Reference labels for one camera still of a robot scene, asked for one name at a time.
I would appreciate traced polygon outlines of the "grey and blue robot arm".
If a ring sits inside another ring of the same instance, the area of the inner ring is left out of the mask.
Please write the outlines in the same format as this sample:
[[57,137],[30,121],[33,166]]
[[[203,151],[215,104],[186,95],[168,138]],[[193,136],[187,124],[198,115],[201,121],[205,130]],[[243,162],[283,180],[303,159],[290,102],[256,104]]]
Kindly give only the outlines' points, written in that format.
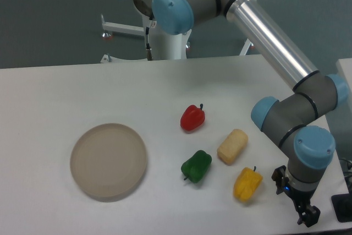
[[320,211],[310,200],[330,164],[336,142],[332,134],[312,122],[343,104],[349,93],[344,79],[322,75],[294,42],[260,7],[257,0],[133,0],[144,15],[147,59],[184,59],[192,28],[224,16],[254,44],[292,89],[283,101],[260,100],[251,119],[288,157],[273,172],[277,193],[291,198],[298,224],[318,222]]

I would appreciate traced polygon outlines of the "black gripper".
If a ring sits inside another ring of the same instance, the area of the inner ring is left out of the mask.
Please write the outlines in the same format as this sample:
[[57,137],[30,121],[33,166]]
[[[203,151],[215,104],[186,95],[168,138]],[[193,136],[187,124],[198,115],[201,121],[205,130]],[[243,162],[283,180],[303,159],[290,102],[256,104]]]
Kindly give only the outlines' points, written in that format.
[[311,198],[314,189],[308,184],[301,183],[285,176],[286,167],[282,165],[272,173],[272,180],[276,183],[276,194],[285,193],[293,201],[294,207],[299,214],[298,225],[304,224],[311,227],[318,223],[320,210],[316,206],[311,206]]

